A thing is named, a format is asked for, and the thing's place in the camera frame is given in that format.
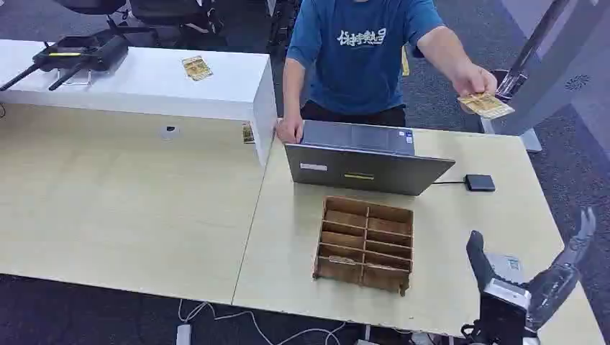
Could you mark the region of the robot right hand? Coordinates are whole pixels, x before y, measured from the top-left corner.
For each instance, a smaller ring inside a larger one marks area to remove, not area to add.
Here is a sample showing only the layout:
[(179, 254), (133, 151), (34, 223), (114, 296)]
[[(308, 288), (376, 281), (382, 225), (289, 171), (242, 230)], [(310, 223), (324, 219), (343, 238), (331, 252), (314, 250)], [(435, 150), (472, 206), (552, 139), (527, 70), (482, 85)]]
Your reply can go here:
[(514, 282), (497, 274), (483, 248), (483, 235), (472, 231), (466, 251), (481, 296), (480, 318), (473, 330), (490, 341), (507, 344), (509, 338), (535, 338), (572, 293), (596, 231), (592, 208), (581, 211), (581, 229), (552, 261), (529, 282)]

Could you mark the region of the person's left hand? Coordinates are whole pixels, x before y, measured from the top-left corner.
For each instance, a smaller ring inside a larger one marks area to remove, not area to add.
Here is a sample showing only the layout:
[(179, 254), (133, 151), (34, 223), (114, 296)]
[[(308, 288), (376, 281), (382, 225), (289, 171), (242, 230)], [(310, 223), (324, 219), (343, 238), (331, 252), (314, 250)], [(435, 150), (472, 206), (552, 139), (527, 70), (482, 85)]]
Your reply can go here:
[(479, 93), (495, 93), (498, 87), (496, 77), (471, 60), (458, 62), (449, 77), (459, 97)]

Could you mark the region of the person's right hand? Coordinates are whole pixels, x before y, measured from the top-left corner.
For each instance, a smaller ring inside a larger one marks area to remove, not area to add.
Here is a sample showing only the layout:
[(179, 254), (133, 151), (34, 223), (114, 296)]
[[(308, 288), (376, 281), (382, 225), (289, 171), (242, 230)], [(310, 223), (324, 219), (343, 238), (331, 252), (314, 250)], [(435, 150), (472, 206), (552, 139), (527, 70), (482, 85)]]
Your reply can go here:
[(300, 117), (283, 117), (276, 124), (276, 135), (285, 144), (298, 144), (303, 137), (304, 120)]

